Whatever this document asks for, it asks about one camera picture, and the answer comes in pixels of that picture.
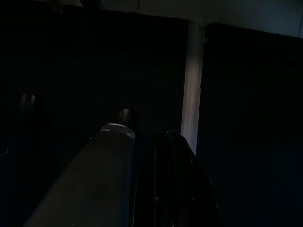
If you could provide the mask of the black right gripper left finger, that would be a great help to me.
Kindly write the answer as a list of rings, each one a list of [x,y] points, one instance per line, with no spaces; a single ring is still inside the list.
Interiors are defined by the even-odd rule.
[[[132,226],[134,140],[125,125],[103,126],[62,172],[26,226]]]

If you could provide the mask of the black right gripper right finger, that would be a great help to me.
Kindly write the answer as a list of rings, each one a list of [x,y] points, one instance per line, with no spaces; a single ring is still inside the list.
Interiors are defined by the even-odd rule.
[[[221,227],[209,176],[187,140],[173,131],[154,145],[155,226]]]

